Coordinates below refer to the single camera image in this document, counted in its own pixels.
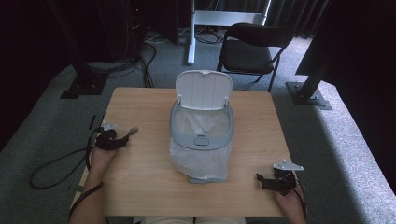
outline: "wooden table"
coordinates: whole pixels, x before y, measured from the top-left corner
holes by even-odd
[[[133,135],[107,170],[106,216],[282,217],[272,191],[255,174],[273,178],[272,166],[290,154],[274,103],[266,91],[233,91],[233,151],[224,183],[191,184],[169,155],[173,89],[117,88],[104,120],[119,136]],[[81,178],[84,185],[86,172]]]

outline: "chair seat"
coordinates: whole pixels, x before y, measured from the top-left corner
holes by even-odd
[[[247,74],[269,74],[274,70],[270,50],[239,40],[229,40],[224,48],[224,68],[229,71],[248,71]]]

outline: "person's right hand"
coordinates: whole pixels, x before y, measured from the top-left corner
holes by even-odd
[[[301,186],[297,186],[295,190],[303,197]],[[274,196],[284,215],[291,224],[305,224],[303,205],[297,194],[291,190],[286,196],[274,191]]]

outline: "grey carpet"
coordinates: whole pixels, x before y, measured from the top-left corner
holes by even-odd
[[[281,58],[271,92],[290,155],[295,163],[305,168],[298,176],[307,185],[308,223],[396,223],[395,195],[336,88],[325,82],[319,85],[332,110],[295,105],[290,98],[285,83],[306,79],[294,74],[309,43],[309,39],[293,39]],[[186,70],[216,70],[220,45],[198,42],[194,65],[186,64],[188,44],[184,39],[179,46],[169,41],[152,45],[157,54],[149,71],[155,88],[174,88],[177,75]],[[148,60],[153,55],[152,48],[145,46],[142,55]],[[29,176],[44,162],[85,147],[91,133],[92,116],[96,116],[94,124],[99,125],[114,89],[144,87],[139,68],[110,74],[102,95],[80,96],[77,100],[60,99],[76,75],[72,66],[52,80],[29,117],[0,153],[0,223],[67,221],[83,165],[52,189],[31,189]],[[252,83],[256,78],[253,76],[231,77],[234,90],[266,91],[268,87],[269,77],[256,84]],[[58,180],[81,157],[80,153],[51,166],[37,181]],[[130,217],[111,217],[110,223],[131,223],[131,220]],[[285,218],[276,217],[247,219],[251,221],[287,223]]]

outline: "white desk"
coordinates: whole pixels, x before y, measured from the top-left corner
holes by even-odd
[[[191,0],[191,37],[189,64],[195,61],[195,25],[232,26],[238,22],[264,25],[271,0],[267,0],[262,13],[202,11],[195,10],[195,0]]]

